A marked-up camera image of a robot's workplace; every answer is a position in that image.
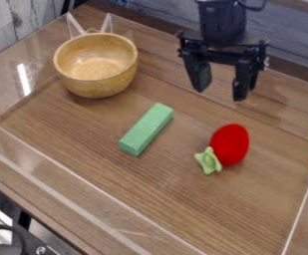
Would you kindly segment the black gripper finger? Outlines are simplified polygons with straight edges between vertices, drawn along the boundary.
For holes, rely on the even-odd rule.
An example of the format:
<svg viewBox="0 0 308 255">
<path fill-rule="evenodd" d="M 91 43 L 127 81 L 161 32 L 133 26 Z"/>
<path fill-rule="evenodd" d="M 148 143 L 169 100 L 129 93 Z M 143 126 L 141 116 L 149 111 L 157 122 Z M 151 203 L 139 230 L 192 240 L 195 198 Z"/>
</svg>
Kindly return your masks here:
<svg viewBox="0 0 308 255">
<path fill-rule="evenodd" d="M 232 82 L 232 96 L 236 102 L 247 99 L 248 92 L 255 89 L 258 76 L 258 65 L 248 59 L 240 59 L 235 67 L 235 80 Z"/>
<path fill-rule="evenodd" d="M 192 86 L 199 93 L 203 93 L 212 82 L 208 60 L 195 54 L 185 54 L 183 60 Z"/>
</svg>

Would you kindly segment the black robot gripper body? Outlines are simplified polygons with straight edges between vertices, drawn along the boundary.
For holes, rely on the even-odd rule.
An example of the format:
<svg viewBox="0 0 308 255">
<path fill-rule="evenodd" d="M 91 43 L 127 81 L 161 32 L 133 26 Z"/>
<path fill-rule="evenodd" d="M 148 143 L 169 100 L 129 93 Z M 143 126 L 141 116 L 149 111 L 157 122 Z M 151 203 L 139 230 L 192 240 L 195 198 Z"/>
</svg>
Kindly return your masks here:
<svg viewBox="0 0 308 255">
<path fill-rule="evenodd" d="M 180 39 L 179 55 L 187 69 L 200 72 L 211 63 L 240 65 L 250 72 L 266 68 L 268 42 L 247 31 L 247 12 L 264 9 L 250 5 L 246 0 L 195 0 L 199 10 L 200 31 L 184 30 L 176 34 Z"/>
</svg>

